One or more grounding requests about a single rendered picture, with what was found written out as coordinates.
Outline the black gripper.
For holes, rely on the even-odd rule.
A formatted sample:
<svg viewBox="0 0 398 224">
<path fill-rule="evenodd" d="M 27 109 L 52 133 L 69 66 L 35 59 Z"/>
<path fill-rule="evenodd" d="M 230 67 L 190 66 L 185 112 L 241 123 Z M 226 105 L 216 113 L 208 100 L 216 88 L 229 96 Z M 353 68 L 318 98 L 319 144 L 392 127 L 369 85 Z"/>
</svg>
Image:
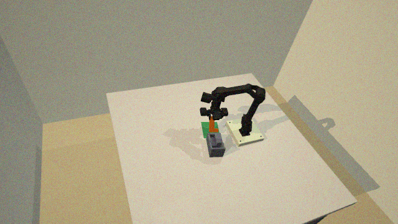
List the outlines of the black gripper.
<svg viewBox="0 0 398 224">
<path fill-rule="evenodd" d="M 211 102 L 210 110 L 206 110 L 206 108 L 200 108 L 200 114 L 201 114 L 201 116 L 208 116 L 208 117 L 209 117 L 209 120 L 210 120 L 210 118 L 211 118 L 211 111 L 212 111 L 213 109 L 215 109 L 215 110 L 220 109 L 220 106 L 219 106 L 219 107 L 215 107 L 215 106 L 212 105 L 212 102 Z M 224 116 L 227 116 L 227 115 L 228 115 L 228 110 L 227 110 L 227 108 L 221 108 L 221 109 L 220 109 L 220 112 L 222 112 L 222 113 L 224 114 Z"/>
</svg>

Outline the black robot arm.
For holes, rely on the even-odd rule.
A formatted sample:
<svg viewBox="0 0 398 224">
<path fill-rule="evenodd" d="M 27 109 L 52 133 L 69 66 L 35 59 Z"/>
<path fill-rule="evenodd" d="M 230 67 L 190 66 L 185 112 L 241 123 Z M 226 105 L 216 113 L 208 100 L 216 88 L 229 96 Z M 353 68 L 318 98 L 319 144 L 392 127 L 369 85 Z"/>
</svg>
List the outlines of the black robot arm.
<svg viewBox="0 0 398 224">
<path fill-rule="evenodd" d="M 256 92 L 254 92 L 255 90 Z M 229 95 L 237 95 L 242 93 L 248 93 L 251 97 L 254 98 L 250 109 L 247 114 L 243 114 L 241 118 L 241 129 L 239 132 L 242 136 L 249 136 L 250 132 L 252 131 L 252 117 L 257 110 L 259 104 L 261 104 L 265 100 L 266 91 L 265 89 L 257 86 L 257 85 L 241 85 L 241 86 L 234 86 L 234 87 L 223 87 L 219 86 L 215 90 L 209 93 L 203 92 L 201 101 L 205 103 L 210 103 L 212 101 L 212 105 L 215 107 L 219 107 L 221 102 L 224 102 L 225 98 Z M 211 111 L 213 120 L 220 120 L 223 118 L 224 114 L 220 112 L 220 109 L 213 109 Z"/>
</svg>

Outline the orange l-shaped part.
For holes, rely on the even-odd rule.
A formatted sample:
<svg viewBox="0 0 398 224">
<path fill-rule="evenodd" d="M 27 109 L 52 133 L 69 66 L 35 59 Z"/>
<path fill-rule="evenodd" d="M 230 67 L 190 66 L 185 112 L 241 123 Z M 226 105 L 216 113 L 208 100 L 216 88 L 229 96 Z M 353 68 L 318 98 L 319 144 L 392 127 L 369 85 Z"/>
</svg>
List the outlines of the orange l-shaped part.
<svg viewBox="0 0 398 224">
<path fill-rule="evenodd" d="M 211 116 L 211 118 L 209 120 L 209 132 L 211 132 L 211 133 L 218 132 L 218 129 L 215 129 L 215 121 L 213 120 L 212 116 Z"/>
</svg>

